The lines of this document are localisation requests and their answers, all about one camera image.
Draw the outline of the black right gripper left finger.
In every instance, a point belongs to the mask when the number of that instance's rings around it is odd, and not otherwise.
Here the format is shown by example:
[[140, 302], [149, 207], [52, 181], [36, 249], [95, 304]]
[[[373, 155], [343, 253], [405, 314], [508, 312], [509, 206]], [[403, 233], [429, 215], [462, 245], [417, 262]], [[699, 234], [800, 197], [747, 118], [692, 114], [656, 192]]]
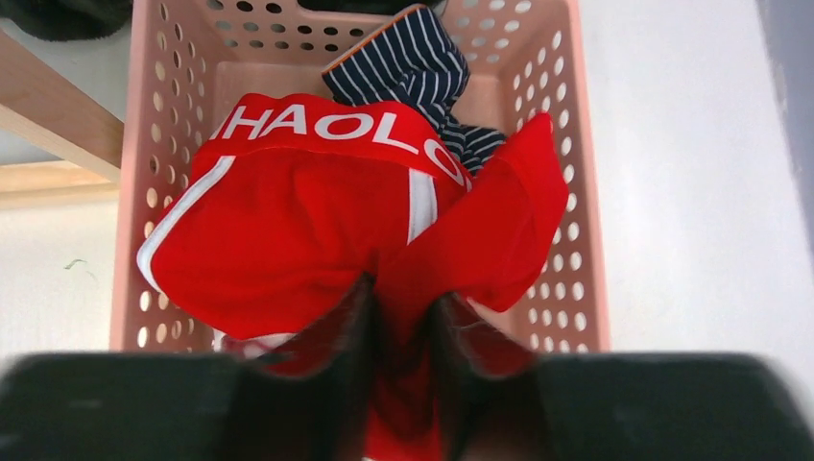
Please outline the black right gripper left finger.
[[252, 359], [45, 353], [1, 378], [5, 460], [359, 460], [372, 280]]

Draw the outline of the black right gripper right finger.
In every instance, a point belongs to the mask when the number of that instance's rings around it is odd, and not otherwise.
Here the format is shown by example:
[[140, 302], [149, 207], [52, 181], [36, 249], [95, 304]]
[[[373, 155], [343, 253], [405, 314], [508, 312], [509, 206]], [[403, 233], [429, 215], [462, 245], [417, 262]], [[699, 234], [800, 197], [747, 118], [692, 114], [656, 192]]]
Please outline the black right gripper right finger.
[[448, 460], [809, 460], [813, 431], [763, 359], [538, 355], [446, 296], [431, 311]]

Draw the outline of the red underwear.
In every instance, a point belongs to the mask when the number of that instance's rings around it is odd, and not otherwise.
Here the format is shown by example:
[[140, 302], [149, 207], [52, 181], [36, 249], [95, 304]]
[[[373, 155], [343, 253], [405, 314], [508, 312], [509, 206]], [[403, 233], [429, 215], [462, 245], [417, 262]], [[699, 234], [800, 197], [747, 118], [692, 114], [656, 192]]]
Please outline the red underwear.
[[420, 324], [446, 294], [495, 312], [536, 282], [569, 196], [547, 113], [475, 176], [416, 110], [245, 95], [137, 252], [144, 279], [248, 352], [325, 316], [374, 277], [384, 356], [365, 454], [442, 456]]

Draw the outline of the navy striped underwear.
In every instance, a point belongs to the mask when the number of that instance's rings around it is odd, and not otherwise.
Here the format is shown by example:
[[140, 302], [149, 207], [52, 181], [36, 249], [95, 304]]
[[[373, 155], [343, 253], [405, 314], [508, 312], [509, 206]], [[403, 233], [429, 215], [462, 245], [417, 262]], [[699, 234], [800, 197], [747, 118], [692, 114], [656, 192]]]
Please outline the navy striped underwear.
[[335, 101], [347, 106], [398, 102], [421, 114], [470, 175], [481, 172], [506, 135], [466, 125], [453, 107], [467, 88], [467, 60], [439, 17], [414, 4], [322, 71]]

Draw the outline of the wooden clothes rack frame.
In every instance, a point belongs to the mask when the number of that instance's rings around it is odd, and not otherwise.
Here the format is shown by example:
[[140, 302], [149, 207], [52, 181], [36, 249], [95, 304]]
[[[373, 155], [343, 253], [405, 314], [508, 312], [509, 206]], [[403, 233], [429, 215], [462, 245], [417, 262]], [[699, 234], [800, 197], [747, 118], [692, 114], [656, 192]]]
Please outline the wooden clothes rack frame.
[[1, 34], [1, 128], [60, 158], [3, 165], [3, 209], [117, 196], [123, 122], [6, 33]]

